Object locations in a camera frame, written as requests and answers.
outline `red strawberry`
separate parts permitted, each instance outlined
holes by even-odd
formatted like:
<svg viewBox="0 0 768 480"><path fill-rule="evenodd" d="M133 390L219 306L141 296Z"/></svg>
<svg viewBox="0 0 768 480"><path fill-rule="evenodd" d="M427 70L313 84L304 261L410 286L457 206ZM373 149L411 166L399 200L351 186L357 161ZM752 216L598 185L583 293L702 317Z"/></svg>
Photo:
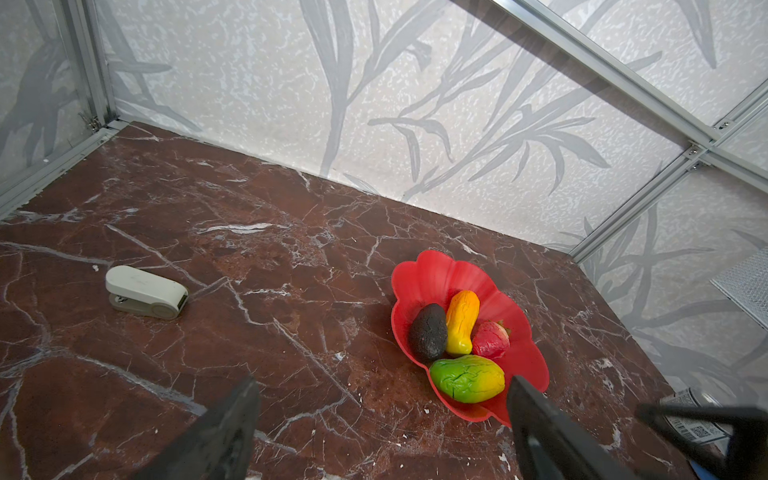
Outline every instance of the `red strawberry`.
<svg viewBox="0 0 768 480"><path fill-rule="evenodd" d="M472 355L497 359L504 355L509 347L509 334L501 322L484 322L477 328L472 339Z"/></svg>

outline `stapler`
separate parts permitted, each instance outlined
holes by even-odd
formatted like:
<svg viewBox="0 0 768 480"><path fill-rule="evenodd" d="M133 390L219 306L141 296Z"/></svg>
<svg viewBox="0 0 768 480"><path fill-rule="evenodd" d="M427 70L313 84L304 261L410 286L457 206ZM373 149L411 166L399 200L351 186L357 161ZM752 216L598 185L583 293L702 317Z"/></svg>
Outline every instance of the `stapler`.
<svg viewBox="0 0 768 480"><path fill-rule="evenodd" d="M109 303L123 312L172 320L187 302L184 285L128 265L107 272Z"/></svg>

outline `scalloped red bowl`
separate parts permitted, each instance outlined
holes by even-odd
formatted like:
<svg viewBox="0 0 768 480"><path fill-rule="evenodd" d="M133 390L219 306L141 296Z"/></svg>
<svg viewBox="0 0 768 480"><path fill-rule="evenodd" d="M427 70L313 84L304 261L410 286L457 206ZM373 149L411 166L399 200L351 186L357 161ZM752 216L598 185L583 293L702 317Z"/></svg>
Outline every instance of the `scalloped red bowl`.
<svg viewBox="0 0 768 480"><path fill-rule="evenodd" d="M483 422L495 417L510 426L507 413L507 391L512 376L525 377L537 390L549 386L549 369L544 357L531 338L531 324L520 307L500 292L487 273L468 262L456 261L435 250L425 250L415 262L403 262L392 272L392 289L397 302L392 309L392 331L400 349L416 365L422 367L432 389L441 402L459 417L470 422ZM444 310L451 298L461 290L471 290L480 299L477 325L488 320L501 320L510 329L509 349L494 360L504 370L504 392L480 403L460 403L443 394L429 377L429 367L417 361L408 346L408 331L419 311L430 303Z"/></svg>

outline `white label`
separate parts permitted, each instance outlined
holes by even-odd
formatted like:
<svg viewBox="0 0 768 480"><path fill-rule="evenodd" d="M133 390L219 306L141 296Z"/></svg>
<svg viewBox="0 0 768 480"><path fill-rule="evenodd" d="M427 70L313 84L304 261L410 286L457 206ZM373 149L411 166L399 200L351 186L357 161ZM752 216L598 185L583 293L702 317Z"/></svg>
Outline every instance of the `white label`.
<svg viewBox="0 0 768 480"><path fill-rule="evenodd" d="M690 389L677 392L660 401L662 405L699 407L701 404L694 398ZM683 438L689 442L704 444L716 440L727 439L728 433L712 422L703 420L682 419L680 417L666 417L672 428L677 430Z"/></svg>

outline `metal mesh basket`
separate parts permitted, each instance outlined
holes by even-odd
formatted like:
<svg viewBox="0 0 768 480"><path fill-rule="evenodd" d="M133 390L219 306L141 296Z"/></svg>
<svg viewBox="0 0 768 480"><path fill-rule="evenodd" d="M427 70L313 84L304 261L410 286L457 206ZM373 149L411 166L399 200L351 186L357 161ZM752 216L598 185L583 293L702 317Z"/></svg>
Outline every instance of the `metal mesh basket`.
<svg viewBox="0 0 768 480"><path fill-rule="evenodd" d="M768 329L768 247L718 274L711 282Z"/></svg>

